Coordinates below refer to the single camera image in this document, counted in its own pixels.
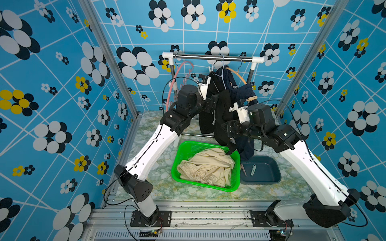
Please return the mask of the mint green clothespin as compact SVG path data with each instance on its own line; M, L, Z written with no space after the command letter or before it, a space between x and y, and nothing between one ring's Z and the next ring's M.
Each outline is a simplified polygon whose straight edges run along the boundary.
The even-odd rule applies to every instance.
M255 171L256 171L256 165L253 164L252 169L251 169L251 176L253 176L255 174Z

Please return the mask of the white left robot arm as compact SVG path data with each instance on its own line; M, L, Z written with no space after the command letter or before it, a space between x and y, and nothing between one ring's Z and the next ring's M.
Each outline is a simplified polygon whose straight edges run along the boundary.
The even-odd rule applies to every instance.
M151 197L153 185L146 179L167 147L191 124L191 119L212 108L212 100L207 97L208 88L209 85L203 83L184 85L149 141L134 158L114 169L120 186L134 198L141 217L149 226L156 223L159 208Z

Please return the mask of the beige shorts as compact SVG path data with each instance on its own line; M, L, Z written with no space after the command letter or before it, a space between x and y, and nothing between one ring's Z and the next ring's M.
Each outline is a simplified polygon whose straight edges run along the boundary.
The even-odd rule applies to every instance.
M235 161L221 148L203 150L177 165L180 178L217 187L231 185Z

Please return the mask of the black shorts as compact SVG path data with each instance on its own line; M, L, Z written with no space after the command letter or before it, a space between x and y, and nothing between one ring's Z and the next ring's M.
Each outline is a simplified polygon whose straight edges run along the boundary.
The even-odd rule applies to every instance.
M205 105L200 112L199 124L200 130L203 134L213 133L215 140L221 146L226 146L229 148L227 155L231 155L236 151L237 146L231 141L231 138L227 137L221 125L228 121L233 121L236 119L236 114L229 112L229 108L233 106L233 101L230 96L230 90L224 89L224 85L219 76L214 72L209 73L211 77L211 83L208 87L207 97L211 97L213 94L219 95L219 100L214 114L205 112Z

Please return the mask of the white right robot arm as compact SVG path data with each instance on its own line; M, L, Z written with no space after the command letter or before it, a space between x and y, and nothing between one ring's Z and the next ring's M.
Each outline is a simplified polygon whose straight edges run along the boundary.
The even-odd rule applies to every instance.
M274 201L265 212L266 221L276 227L288 220L311 220L330 228L350 217L360 193L341 184L312 155L303 135L288 124L277 125L271 109L263 103L241 106L234 103L228 113L237 112L237 119L222 124L229 137L260 140L280 154L300 173L313 194L309 200Z

